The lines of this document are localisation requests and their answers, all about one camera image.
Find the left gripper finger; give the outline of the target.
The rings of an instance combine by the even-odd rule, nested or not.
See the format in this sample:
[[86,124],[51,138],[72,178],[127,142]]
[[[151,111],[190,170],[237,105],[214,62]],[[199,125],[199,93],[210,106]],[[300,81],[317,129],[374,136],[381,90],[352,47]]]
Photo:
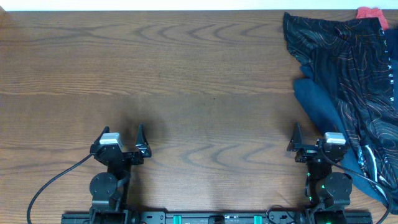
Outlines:
[[141,123],[137,132],[136,147],[144,158],[152,157],[152,150],[144,134],[144,125]]
[[106,126],[106,127],[103,129],[103,131],[101,132],[101,135],[99,136],[99,138],[102,138],[102,136],[103,136],[104,134],[107,134],[107,133],[109,133],[109,127],[108,127],[108,126]]

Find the black patterned cycling jersey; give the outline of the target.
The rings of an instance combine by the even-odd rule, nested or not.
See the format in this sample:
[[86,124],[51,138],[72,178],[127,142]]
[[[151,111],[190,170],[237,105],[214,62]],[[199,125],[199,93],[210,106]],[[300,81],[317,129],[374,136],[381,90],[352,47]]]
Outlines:
[[315,83],[331,98],[345,128],[349,149],[376,145],[388,184],[375,186],[389,198],[397,190],[397,74],[378,19],[328,21],[283,16],[288,52],[310,65]]

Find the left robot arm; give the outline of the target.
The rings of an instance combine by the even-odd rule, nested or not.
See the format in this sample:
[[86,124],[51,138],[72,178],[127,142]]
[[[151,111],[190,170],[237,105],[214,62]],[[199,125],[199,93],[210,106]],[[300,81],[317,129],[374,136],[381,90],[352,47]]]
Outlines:
[[134,152],[122,152],[123,143],[119,133],[105,127],[90,147],[90,155],[107,167],[90,182],[92,203],[89,211],[90,223],[137,224],[141,222],[139,212],[127,206],[127,195],[131,179],[131,167],[142,165],[152,150],[140,124]]

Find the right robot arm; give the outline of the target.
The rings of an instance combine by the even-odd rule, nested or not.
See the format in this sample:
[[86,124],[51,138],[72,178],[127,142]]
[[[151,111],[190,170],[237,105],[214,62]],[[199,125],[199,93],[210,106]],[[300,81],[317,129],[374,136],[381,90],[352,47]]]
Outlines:
[[347,223],[345,208],[351,203],[352,177],[332,171],[332,165],[343,160],[347,152],[343,134],[327,132],[316,144],[304,144],[298,123],[287,146],[295,152],[295,162],[307,166],[305,196],[310,205],[300,217],[301,223],[335,224]]

